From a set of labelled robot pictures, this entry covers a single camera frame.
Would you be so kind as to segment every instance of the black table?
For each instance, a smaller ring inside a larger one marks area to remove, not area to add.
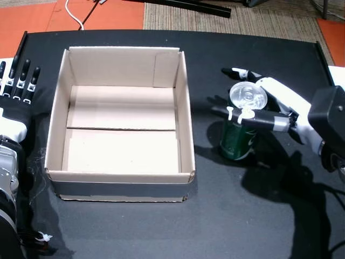
[[[76,202],[54,195],[43,169],[49,112],[64,48],[86,45],[185,51],[197,167],[187,201]],[[344,210],[330,193],[344,191],[336,173],[287,134],[261,135],[258,156],[274,169],[226,161],[217,153],[222,121],[209,113],[222,102],[214,96],[226,98],[235,83],[222,67],[270,75],[311,101],[317,88],[330,85],[316,44],[177,31],[49,32],[28,35],[20,63],[25,58],[42,72],[24,145],[35,182],[29,199],[18,197],[18,224],[54,236],[51,258],[321,258],[344,240]],[[345,258],[345,248],[333,258]]]

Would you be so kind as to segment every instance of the black metal bar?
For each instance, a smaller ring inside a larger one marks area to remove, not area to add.
[[[323,0],[322,18],[327,19],[327,11],[328,11],[328,0]]]
[[[125,0],[131,2],[145,2],[151,4],[162,4],[177,8],[188,9],[191,11],[208,13],[210,15],[221,16],[224,18],[230,18],[231,9],[217,6],[214,4],[206,4],[193,0]]]

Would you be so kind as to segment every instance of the cardboard box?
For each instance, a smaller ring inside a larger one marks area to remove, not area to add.
[[[70,47],[46,173],[64,200],[183,201],[195,176],[191,127],[178,48]]]

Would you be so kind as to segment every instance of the white cable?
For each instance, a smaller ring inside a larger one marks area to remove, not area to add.
[[[84,31],[84,25],[82,24],[82,22],[80,20],[78,20],[78,18],[76,18],[76,16],[74,16],[68,9],[67,5],[68,5],[69,0],[66,0],[65,3],[65,9],[68,12],[68,14],[77,22],[80,24],[81,30]]]

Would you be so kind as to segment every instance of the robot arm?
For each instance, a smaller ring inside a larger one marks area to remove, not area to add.
[[[30,61],[23,66],[23,72],[14,87],[13,60],[9,79],[0,88],[0,242],[1,258],[24,258],[20,236],[16,227],[16,196],[19,187],[18,176],[25,171],[25,154],[20,145],[31,123],[31,101],[35,93],[40,68],[35,68],[26,90],[25,78]]]

